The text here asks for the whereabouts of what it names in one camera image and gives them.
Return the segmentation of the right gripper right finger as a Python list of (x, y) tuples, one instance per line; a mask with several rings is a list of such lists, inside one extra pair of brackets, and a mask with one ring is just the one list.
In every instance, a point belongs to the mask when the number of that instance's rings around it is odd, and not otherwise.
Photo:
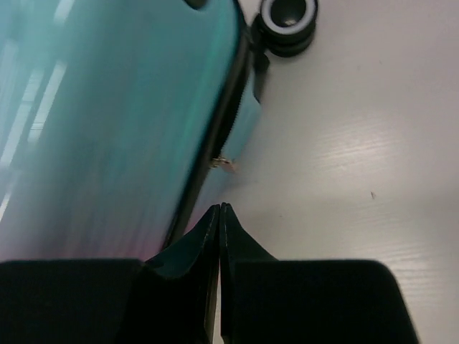
[(219, 215), (226, 343), (418, 343), (391, 270), (368, 259), (280, 260)]

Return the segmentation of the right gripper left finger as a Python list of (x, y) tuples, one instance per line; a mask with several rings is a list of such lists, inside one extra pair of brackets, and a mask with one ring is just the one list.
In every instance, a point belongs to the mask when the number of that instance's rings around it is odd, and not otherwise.
[(3, 343), (210, 343), (219, 207), (147, 261), (1, 264)]

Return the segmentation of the pink and teal suitcase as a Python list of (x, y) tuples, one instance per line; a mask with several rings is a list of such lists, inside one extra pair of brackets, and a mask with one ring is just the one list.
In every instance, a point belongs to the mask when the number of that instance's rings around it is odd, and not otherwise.
[(215, 202), (317, 1), (1, 3), (1, 259), (150, 257)]

